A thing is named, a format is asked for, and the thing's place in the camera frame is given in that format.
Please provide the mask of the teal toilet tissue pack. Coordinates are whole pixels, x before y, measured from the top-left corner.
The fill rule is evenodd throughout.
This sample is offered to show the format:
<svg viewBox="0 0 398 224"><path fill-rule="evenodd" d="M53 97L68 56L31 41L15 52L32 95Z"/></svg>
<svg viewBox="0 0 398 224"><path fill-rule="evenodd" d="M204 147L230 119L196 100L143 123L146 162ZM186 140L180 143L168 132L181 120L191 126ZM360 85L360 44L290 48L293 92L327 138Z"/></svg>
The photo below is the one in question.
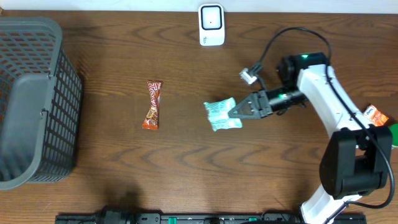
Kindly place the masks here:
<svg viewBox="0 0 398 224"><path fill-rule="evenodd" d="M228 115L228 112L236 106L236 101L233 97L213 103L204 102L204 106L208 113L208 121L214 132L219 129L243 127L243 123L239 118L230 118Z"/></svg>

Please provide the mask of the red chocolate bar wrapper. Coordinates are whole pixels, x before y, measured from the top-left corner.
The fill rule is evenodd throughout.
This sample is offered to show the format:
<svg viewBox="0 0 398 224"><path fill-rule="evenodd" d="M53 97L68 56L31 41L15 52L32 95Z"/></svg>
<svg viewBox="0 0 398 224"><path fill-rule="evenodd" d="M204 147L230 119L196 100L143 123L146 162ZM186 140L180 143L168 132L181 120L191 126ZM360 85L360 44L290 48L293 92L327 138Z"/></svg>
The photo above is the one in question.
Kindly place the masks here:
<svg viewBox="0 0 398 224"><path fill-rule="evenodd" d="M142 124L143 129L158 130L159 128L159 103L162 85L162 81L147 82L150 95L150 108Z"/></svg>

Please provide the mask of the small orange snack box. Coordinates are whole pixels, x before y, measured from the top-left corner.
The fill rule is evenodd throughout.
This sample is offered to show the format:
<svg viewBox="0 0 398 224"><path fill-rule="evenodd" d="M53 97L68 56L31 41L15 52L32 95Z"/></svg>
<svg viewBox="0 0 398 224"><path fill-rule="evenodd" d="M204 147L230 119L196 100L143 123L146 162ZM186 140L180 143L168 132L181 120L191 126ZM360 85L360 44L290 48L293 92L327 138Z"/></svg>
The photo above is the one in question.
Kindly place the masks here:
<svg viewBox="0 0 398 224"><path fill-rule="evenodd" d="M369 105L363 112L363 115L369 119L375 126L383 126L389 118L380 112L374 105Z"/></svg>

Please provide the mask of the green lid jar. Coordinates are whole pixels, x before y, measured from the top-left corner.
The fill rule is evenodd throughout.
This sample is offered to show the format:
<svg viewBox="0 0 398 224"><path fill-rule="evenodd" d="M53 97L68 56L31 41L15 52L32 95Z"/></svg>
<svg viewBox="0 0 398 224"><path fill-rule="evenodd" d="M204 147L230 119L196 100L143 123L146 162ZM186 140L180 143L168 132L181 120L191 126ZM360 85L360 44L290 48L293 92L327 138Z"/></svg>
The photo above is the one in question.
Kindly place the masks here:
<svg viewBox="0 0 398 224"><path fill-rule="evenodd" d="M398 148L398 124L393 124L389 127L392 133L392 147Z"/></svg>

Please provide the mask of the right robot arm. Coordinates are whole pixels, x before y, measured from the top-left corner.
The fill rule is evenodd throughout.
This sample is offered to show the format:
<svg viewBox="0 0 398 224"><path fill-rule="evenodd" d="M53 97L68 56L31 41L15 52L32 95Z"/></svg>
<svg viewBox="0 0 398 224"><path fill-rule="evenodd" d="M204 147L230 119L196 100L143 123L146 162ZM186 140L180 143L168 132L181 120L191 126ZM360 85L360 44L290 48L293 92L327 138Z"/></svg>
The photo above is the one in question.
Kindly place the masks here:
<svg viewBox="0 0 398 224"><path fill-rule="evenodd" d="M319 166L321 184L300 207L304 223L333 223L349 205L390 185L386 207L393 198L390 165L392 133L375 126L352 102L321 52L284 57L277 71L282 87L251 93L228 116L261 119L309 101L321 119L329 143Z"/></svg>

